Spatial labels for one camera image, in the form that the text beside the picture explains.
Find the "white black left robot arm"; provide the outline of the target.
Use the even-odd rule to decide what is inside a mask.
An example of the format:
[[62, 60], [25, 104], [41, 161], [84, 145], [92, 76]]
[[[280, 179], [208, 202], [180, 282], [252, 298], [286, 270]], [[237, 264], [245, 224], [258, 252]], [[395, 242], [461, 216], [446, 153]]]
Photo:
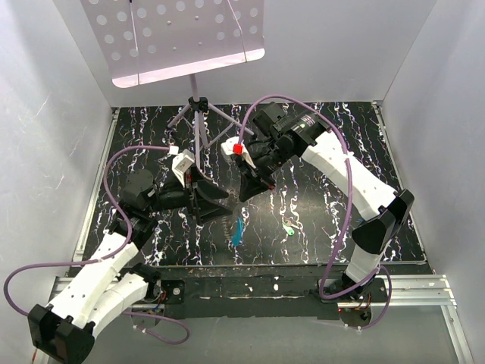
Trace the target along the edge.
[[127, 273], [124, 266], [153, 235], [156, 212], [185, 208], [198, 224], [231, 215], [221, 204], [229, 193], [197, 167], [183, 174], [171, 172], [164, 185], [148, 170], [127, 176], [117, 216], [93, 253], [70, 283], [46, 306], [35, 305], [27, 320], [34, 347], [61, 363], [82, 363], [95, 339], [132, 304], [155, 302], [161, 294], [161, 276], [141, 263]]

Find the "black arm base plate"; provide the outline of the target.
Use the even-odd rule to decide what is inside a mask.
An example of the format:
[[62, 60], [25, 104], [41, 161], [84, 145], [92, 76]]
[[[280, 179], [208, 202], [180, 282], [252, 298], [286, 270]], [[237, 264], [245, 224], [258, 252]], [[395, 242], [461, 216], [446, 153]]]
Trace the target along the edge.
[[160, 267], [161, 285], [146, 306], [173, 319], [315, 317], [337, 320], [341, 309], [366, 313], [385, 303], [375, 278], [357, 300], [323, 300], [322, 265], [213, 265]]

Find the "key with green tag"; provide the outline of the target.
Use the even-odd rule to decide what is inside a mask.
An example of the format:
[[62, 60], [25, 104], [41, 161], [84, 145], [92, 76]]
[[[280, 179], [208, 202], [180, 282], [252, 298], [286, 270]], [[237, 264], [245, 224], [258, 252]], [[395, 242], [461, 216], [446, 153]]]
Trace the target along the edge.
[[289, 236], [293, 236], [300, 232], [299, 222], [294, 218], [288, 218], [286, 216], [282, 217], [283, 229]]

